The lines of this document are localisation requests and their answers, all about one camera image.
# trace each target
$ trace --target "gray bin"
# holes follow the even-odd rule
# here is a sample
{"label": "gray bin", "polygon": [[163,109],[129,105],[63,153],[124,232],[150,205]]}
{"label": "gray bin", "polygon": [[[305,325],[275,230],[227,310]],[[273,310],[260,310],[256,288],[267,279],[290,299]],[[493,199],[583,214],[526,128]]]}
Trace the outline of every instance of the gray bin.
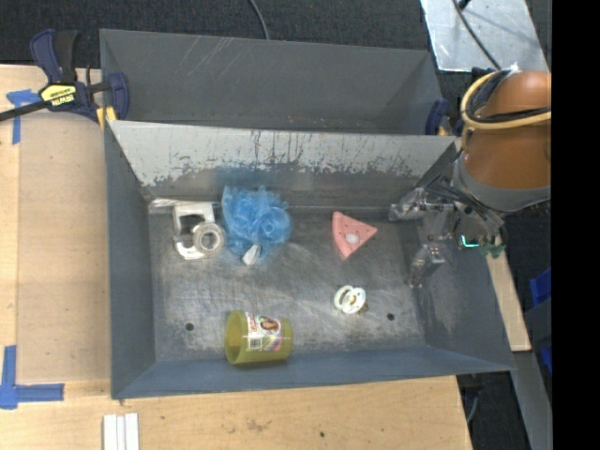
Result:
{"label": "gray bin", "polygon": [[[123,71],[131,91],[127,119],[105,132],[114,398],[512,368],[485,258],[444,242],[448,262],[411,289],[427,228],[387,220],[455,152],[454,139],[423,135],[439,97],[427,52],[108,30],[101,50],[103,71]],[[290,206],[287,244],[250,267],[229,251],[176,253],[158,203],[214,202],[218,221],[225,186],[260,185]],[[336,210],[378,229],[345,261]],[[334,307],[346,284],[367,291],[367,311]],[[290,357],[230,365],[234,309],[287,318]]]}

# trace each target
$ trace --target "wooden table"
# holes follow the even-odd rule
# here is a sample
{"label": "wooden table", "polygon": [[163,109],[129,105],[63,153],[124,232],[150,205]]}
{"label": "wooden table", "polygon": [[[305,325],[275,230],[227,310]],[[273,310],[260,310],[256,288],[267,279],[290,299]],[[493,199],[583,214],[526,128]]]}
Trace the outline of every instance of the wooden table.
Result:
{"label": "wooden table", "polygon": [[[0,66],[0,111],[8,91],[45,83]],[[66,385],[64,401],[0,410],[0,449],[101,448],[108,413],[139,415],[143,450],[472,448],[452,376],[112,400],[102,130],[44,110],[14,145],[12,126],[0,124],[0,346],[17,344],[17,383]],[[529,350],[506,259],[489,265],[511,347]]]}

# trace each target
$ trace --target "small white object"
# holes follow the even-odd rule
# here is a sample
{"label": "small white object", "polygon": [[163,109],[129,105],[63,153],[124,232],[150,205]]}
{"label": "small white object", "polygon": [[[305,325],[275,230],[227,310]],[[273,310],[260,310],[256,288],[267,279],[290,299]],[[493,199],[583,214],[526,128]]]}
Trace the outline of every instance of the small white object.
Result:
{"label": "small white object", "polygon": [[104,415],[102,427],[103,450],[140,450],[138,414]]}
{"label": "small white object", "polygon": [[360,310],[367,301],[367,293],[360,287],[344,285],[334,296],[334,305],[343,313],[351,315]]}
{"label": "small white object", "polygon": [[360,237],[356,233],[346,233],[346,242],[350,245],[356,245],[360,242]]}
{"label": "small white object", "polygon": [[254,244],[252,247],[248,249],[248,251],[242,257],[242,262],[244,262],[247,266],[251,266],[259,259],[261,255],[261,246],[259,244]]}

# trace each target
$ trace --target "yellow can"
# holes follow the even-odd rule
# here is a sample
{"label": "yellow can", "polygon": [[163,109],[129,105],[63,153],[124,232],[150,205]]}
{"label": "yellow can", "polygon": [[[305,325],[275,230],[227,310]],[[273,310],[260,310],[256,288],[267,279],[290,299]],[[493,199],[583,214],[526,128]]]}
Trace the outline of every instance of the yellow can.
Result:
{"label": "yellow can", "polygon": [[225,354],[231,364],[285,360],[292,344],[292,325],[287,319],[243,310],[233,310],[227,318]]}

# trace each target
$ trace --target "bin floor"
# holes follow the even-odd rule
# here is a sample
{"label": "bin floor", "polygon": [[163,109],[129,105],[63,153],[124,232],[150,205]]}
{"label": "bin floor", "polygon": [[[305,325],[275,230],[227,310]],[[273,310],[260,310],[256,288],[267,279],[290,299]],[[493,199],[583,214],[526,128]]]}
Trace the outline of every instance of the bin floor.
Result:
{"label": "bin floor", "polygon": [[[383,213],[348,214],[378,232],[344,261],[331,234],[333,210],[290,213],[288,243],[250,267],[226,248],[211,259],[184,261],[173,245],[171,214],[150,214],[158,361],[225,358],[225,322],[234,309],[287,318],[294,353],[425,343],[414,290],[405,283],[402,250],[414,239],[408,227]],[[335,308],[334,295],[344,285],[365,289],[366,310],[346,315]]]}

